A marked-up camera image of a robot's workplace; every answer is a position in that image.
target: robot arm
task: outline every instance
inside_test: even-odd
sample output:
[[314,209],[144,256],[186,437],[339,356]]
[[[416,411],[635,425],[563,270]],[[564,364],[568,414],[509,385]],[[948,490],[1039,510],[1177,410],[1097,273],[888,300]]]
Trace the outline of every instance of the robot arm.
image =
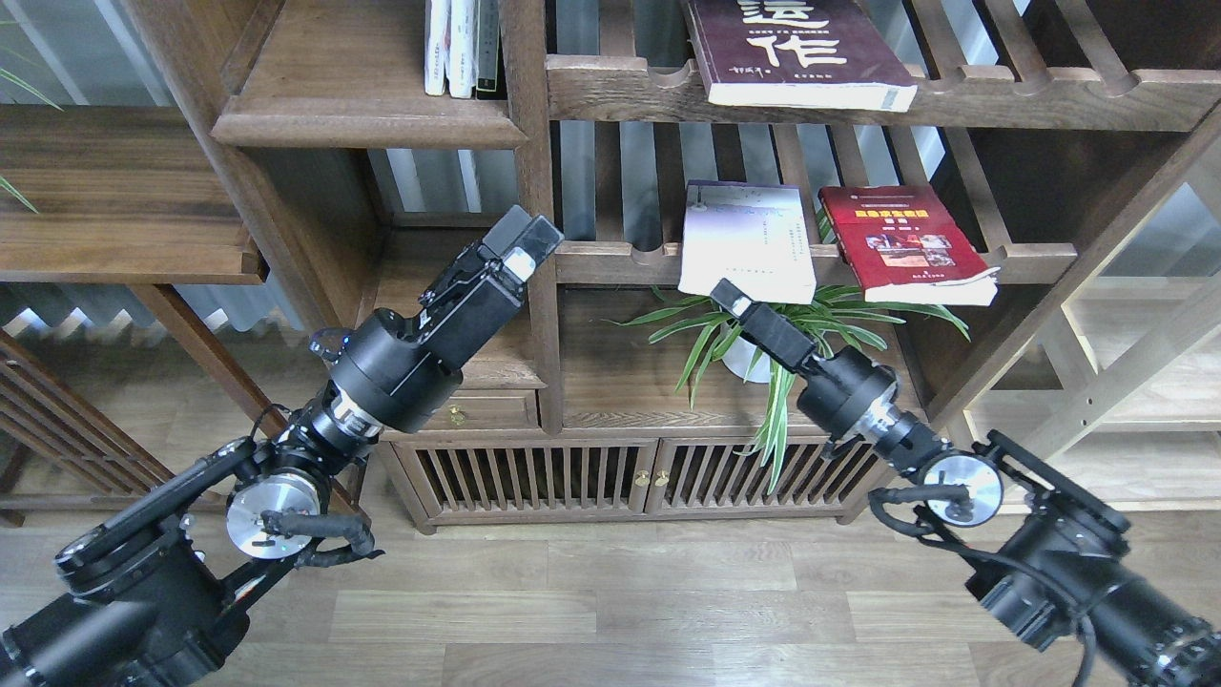
[[[189,685],[225,664],[247,611],[294,567],[379,555],[366,522],[326,514],[331,478],[363,464],[383,428],[429,420],[560,238],[514,207],[442,271],[414,317],[379,309],[335,349],[315,338],[330,381],[282,434],[226,444],[60,552],[68,593],[0,633],[0,687]],[[190,548],[187,511],[230,476],[226,525],[250,560],[219,580]],[[317,550],[330,537],[348,544]]]
[[[1081,637],[1074,685],[1088,678],[1095,647],[1132,685],[1221,685],[1221,633],[1123,567],[1129,523],[1120,513],[999,432],[988,445],[955,448],[895,408],[894,372],[855,349],[818,356],[813,339],[728,279],[712,298],[737,317],[742,336],[806,381],[797,408],[830,434],[824,458],[838,458],[844,439],[863,439],[915,484],[869,494],[883,523],[962,556],[976,571],[967,591],[1022,642],[1042,652],[1071,632]],[[950,528],[995,516],[1002,476],[1028,492],[1032,513],[999,552],[969,548]],[[908,503],[922,503],[916,522],[885,510]]]

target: book cover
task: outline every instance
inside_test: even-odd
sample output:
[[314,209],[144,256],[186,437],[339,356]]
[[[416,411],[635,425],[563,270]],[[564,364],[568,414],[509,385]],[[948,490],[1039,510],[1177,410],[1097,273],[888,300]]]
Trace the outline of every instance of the book cover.
[[449,0],[427,0],[424,7],[424,92],[443,95],[449,61]]
[[796,185],[687,183],[679,290],[707,295],[722,277],[758,300],[814,298],[814,266]]
[[475,0],[451,0],[449,4],[449,78],[451,98],[470,98],[475,89]]
[[718,105],[906,112],[916,82],[853,0],[684,0]]
[[839,236],[864,299],[987,305],[995,272],[929,185],[828,185],[821,220]]

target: white book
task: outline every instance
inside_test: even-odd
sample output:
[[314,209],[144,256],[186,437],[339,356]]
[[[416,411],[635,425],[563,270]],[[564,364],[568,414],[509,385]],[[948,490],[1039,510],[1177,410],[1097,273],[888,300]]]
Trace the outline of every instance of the white book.
[[451,0],[449,95],[470,98],[475,89],[475,0]]
[[424,12],[424,92],[444,95],[446,63],[449,61],[449,0],[427,0]]
[[679,290],[708,295],[722,277],[756,300],[814,299],[814,265],[797,187],[687,183]]

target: book spine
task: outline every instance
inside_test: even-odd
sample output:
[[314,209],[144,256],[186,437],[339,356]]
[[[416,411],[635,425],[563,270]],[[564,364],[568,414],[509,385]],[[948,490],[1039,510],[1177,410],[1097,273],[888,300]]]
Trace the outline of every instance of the book spine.
[[449,6],[449,95],[470,98],[475,89],[475,0]]
[[427,0],[425,4],[424,92],[443,95],[446,63],[449,61],[449,0]]
[[477,0],[475,18],[475,90],[495,93],[499,85],[501,18],[496,0]]

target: wooden panel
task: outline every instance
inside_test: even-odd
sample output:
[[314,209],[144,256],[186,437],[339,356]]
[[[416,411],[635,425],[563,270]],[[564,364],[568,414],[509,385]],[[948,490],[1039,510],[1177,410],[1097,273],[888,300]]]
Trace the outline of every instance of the wooden panel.
[[503,100],[424,93],[424,1],[288,0],[212,135],[231,145],[515,148]]
[[0,107],[5,281],[260,283],[233,203],[172,107]]
[[[919,67],[908,66],[919,74]],[[917,76],[907,112],[737,107],[708,103],[694,61],[673,73],[640,57],[548,55],[551,118],[763,123],[932,124],[1021,128],[1188,131],[1221,98],[1221,76],[1206,70],[1136,70],[1139,83],[1111,96],[1090,68],[1050,67],[1031,93],[1004,66],[968,65],[951,88]]]
[[422,432],[529,427],[538,427],[538,405],[532,389],[459,389]]

